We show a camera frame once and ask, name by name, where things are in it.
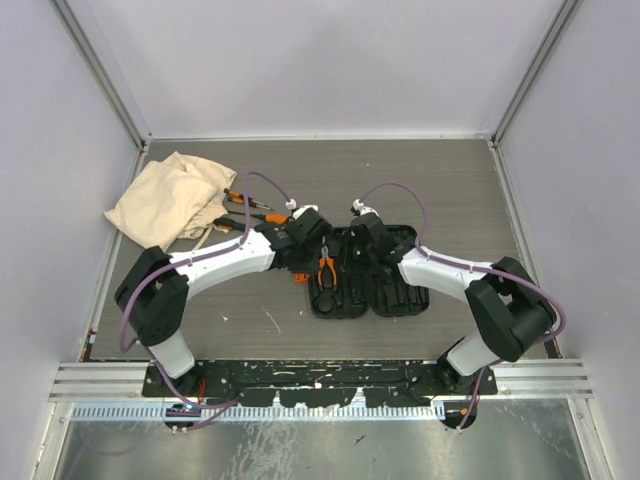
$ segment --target white arm segment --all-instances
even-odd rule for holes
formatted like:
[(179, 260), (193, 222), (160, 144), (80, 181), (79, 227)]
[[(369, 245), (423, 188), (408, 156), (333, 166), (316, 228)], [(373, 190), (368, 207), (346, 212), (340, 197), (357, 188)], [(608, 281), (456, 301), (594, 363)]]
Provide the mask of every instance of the white arm segment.
[[(470, 264), (468, 260), (449, 257), (440, 253), (430, 252), (441, 258), (458, 263)], [(479, 267), (491, 267), (491, 263), (474, 263)], [(427, 287), (442, 292), (450, 297), (467, 303), (464, 291), (474, 280), (480, 280), (484, 273), (461, 270), (429, 260), (416, 248), (407, 253), (398, 264), (400, 274), (406, 283), (416, 287)], [(480, 332), (477, 330), (464, 337), (447, 354), (451, 366), (463, 377), (473, 375), (478, 369), (493, 363), (499, 358), (485, 345)]]
[[(176, 263), (187, 258), (197, 258), (207, 253), (217, 252), (237, 244), (239, 241), (239, 238), (235, 238), (194, 252), (173, 253), (171, 254), (171, 262)], [(188, 300), (203, 290), (234, 277), (268, 270), (273, 263), (274, 256), (271, 244), (264, 235), (255, 230), (249, 230), (249, 236), (240, 248), (217, 257), (178, 267), (176, 271), (178, 274), (188, 277)], [(149, 350), (171, 378), (178, 378), (195, 365), (193, 354), (184, 341), (180, 330), (164, 342), (149, 347)]]

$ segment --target floor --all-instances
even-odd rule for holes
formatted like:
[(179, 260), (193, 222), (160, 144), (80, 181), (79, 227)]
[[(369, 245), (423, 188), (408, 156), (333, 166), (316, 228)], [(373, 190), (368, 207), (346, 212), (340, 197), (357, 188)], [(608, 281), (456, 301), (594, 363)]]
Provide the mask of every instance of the floor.
[(435, 420), (217, 422), (186, 436), (72, 421), (59, 465), (58, 480), (590, 478), (564, 400), (487, 400), (462, 434)]
[[(202, 141), (151, 144), (147, 160), (161, 161), (174, 151), (198, 155), (242, 173), (269, 174), (299, 203), (317, 204), (334, 226), (351, 220), (353, 200), (371, 187), (399, 181), (414, 187), (429, 209), (423, 243), (453, 256), (497, 261), (517, 256), (493, 159), (481, 140), (380, 141)], [(241, 179), (235, 186), (241, 188)], [(251, 196), (284, 208), (279, 194), (252, 180)], [(415, 201), (400, 189), (376, 192), (368, 202), (386, 223), (419, 228)], [(214, 232), (207, 244), (230, 238)], [(170, 251), (189, 250), (178, 241)], [(113, 292), (141, 247), (122, 239), (91, 358), (121, 358), (121, 313)], [(312, 315), (306, 287), (286, 271), (234, 279), (191, 299), (181, 330), (196, 358), (347, 359), (437, 358), (474, 328), (468, 307), (438, 292), (430, 308), (415, 317), (322, 320)], [(542, 357), (536, 347), (529, 357)], [(146, 358), (132, 349), (127, 358)]]

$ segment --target cloth bag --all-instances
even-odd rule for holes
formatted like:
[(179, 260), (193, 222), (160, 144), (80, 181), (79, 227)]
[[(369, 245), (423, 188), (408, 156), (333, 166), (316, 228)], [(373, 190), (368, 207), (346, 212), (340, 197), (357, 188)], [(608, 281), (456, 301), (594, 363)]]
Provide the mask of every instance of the cloth bag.
[(176, 238), (198, 238), (227, 214), (224, 189), (235, 177), (224, 165), (174, 152), (149, 162), (105, 216), (134, 242), (166, 251)]

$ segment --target tool case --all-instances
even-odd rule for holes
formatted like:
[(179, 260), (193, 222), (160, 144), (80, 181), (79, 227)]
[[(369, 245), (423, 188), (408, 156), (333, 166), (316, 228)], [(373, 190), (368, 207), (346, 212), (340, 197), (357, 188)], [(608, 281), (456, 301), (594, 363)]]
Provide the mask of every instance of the tool case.
[[(387, 225), (398, 242), (413, 243), (416, 231), (408, 225)], [(326, 239), (338, 278), (323, 288), (314, 274), (308, 280), (309, 302), (320, 318), (357, 318), (369, 307), (381, 317), (416, 315), (429, 307), (429, 290), (407, 285), (398, 272), (381, 274), (353, 261), (348, 227), (334, 228)]]

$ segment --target white wall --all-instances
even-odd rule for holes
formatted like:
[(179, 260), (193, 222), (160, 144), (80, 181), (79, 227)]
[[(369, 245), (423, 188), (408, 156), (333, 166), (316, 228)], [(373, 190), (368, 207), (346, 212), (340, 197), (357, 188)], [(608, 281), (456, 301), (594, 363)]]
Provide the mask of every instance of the white wall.
[(504, 152), (544, 284), (568, 310), (627, 478), (637, 478), (640, 4), (585, 1)]
[(75, 360), (136, 151), (48, 2), (0, 15), (0, 477), (23, 479)]
[(70, 3), (167, 138), (492, 133), (561, 2)]

